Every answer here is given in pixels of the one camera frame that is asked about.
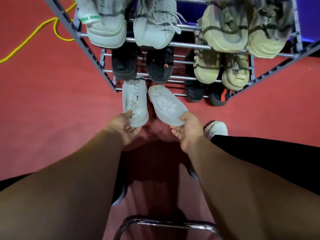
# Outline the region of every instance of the shoe rack frame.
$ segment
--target shoe rack frame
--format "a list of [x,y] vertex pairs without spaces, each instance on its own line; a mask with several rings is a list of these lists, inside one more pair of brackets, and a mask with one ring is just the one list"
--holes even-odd
[[[205,0],[177,0],[178,2],[188,2],[188,3],[196,3],[196,4],[205,4]],[[64,8],[60,4],[58,0],[45,0],[45,2],[49,5],[52,9],[54,14],[59,18],[60,22],[64,25],[70,35],[74,38],[75,42],[80,46],[82,51],[85,55],[89,58],[91,63],[95,66],[96,69],[100,72],[102,77],[105,79],[107,84],[110,88],[114,91],[122,91],[122,88],[117,88],[117,81],[116,78],[113,77],[111,80],[110,77],[107,75],[106,72],[112,72],[112,70],[106,70],[104,68],[105,65],[105,57],[111,56],[110,53],[106,52],[106,49],[102,49],[100,60],[94,55],[92,50],[87,44],[86,38],[88,35],[86,33],[81,32],[81,23],[78,19],[78,8],[75,12],[74,22],[71,21],[68,14],[65,12]],[[266,78],[280,72],[281,70],[293,65],[297,61],[309,56],[310,54],[316,52],[320,49],[320,40],[317,40],[307,47],[302,47],[302,39],[301,39],[301,31],[300,31],[300,24],[299,24],[299,16],[298,16],[298,9],[297,9],[297,2],[296,0],[292,0],[293,3],[293,12],[294,12],[294,27],[292,29],[292,34],[290,35],[290,40],[292,43],[291,53],[279,53],[278,56],[286,57],[287,59],[281,62],[280,64],[276,65],[275,67],[271,68],[267,72],[263,73],[262,75],[255,77],[254,74],[254,58],[252,55],[249,55],[249,71],[250,71],[250,81],[247,85],[240,91],[235,91],[230,95],[230,98],[233,96],[245,91],[248,88],[253,87],[255,84],[265,80]],[[193,32],[196,29],[200,29],[201,27],[197,27],[194,25],[186,25],[186,24],[178,24],[177,25],[182,31],[186,32]],[[125,39],[126,42],[135,43],[134,38],[127,37]],[[191,43],[181,43],[181,42],[170,42],[169,46],[173,47],[181,47],[181,48],[190,48],[190,49],[204,49],[204,50],[211,50],[212,48],[209,45],[200,45],[200,44],[191,44]],[[242,50],[239,53],[247,53],[247,50]],[[176,58],[184,58],[181,55],[174,55]],[[174,60],[174,63],[180,64],[193,64],[193,62],[188,62],[184,60]],[[150,80],[148,78],[147,73],[138,73],[137,75],[143,76],[145,80]],[[196,80],[194,77],[186,77],[186,76],[171,76],[170,80],[167,81],[168,83],[177,83],[177,84],[184,84],[185,80]],[[183,96],[186,97],[186,94],[176,93],[176,96]]]

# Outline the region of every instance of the hand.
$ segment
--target hand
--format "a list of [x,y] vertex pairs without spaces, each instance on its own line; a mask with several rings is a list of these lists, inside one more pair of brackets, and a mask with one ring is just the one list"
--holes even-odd
[[134,136],[141,130],[142,127],[138,128],[127,128],[128,119],[132,115],[132,110],[129,109],[125,113],[120,113],[117,117],[110,121],[109,125],[106,127],[107,131],[120,133],[123,141],[123,145],[126,146],[130,144]]
[[187,153],[190,148],[199,138],[204,137],[202,123],[199,119],[190,112],[184,112],[179,120],[185,121],[182,126],[172,126],[171,132],[179,138],[182,151]]

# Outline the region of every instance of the red floor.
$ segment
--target red floor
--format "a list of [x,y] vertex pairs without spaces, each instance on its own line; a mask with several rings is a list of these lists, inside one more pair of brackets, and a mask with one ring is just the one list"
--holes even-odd
[[[62,3],[68,7],[72,1]],[[0,18],[5,20],[0,59],[54,16],[43,0],[0,0],[0,6]],[[34,172],[72,153],[122,112],[121,93],[112,92],[78,45],[58,39],[52,26],[44,27],[0,64],[0,180]],[[70,37],[62,25],[59,32]],[[100,49],[94,51],[99,55]],[[256,59],[256,75],[281,60]],[[204,99],[199,103],[181,100],[203,124],[224,121],[232,136],[320,147],[319,65],[318,58],[307,57],[235,96],[224,107],[210,106]],[[154,116],[150,104],[149,113],[150,121],[127,148],[143,145],[126,152],[132,185],[126,198],[112,208],[105,239],[114,235],[123,218],[133,214],[172,215],[178,207],[188,219],[213,221],[198,182],[181,164],[186,156],[169,127]],[[161,173],[154,173],[159,168]],[[148,227],[135,226],[127,233],[128,238],[157,238]],[[196,230],[188,233],[189,239],[197,236]]]

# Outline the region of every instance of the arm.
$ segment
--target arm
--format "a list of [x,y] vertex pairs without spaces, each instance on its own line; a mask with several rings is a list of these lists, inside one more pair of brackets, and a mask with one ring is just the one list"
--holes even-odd
[[320,238],[319,196],[218,148],[193,114],[180,119],[185,125],[172,127],[172,133],[191,160],[225,240]]
[[0,239],[100,240],[106,228],[132,111],[118,115],[71,155],[0,193]]

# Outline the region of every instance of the black sneaker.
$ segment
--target black sneaker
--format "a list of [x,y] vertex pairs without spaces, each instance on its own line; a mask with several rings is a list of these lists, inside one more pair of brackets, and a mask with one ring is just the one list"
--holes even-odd
[[230,97],[230,90],[222,83],[214,82],[209,85],[209,98],[214,106],[224,106]]
[[112,50],[112,72],[116,79],[131,80],[137,75],[137,56],[141,50],[136,43],[125,42]]
[[[195,57],[195,51],[192,49],[184,58],[185,61],[193,62]],[[193,64],[186,64],[186,76],[196,77],[193,70]],[[205,95],[205,90],[207,88],[206,84],[199,82],[198,80],[186,80],[184,83],[184,89],[186,90],[186,95],[188,99],[192,102],[199,102]]]
[[163,49],[148,50],[146,69],[152,81],[167,82],[174,69],[174,48],[167,46]]

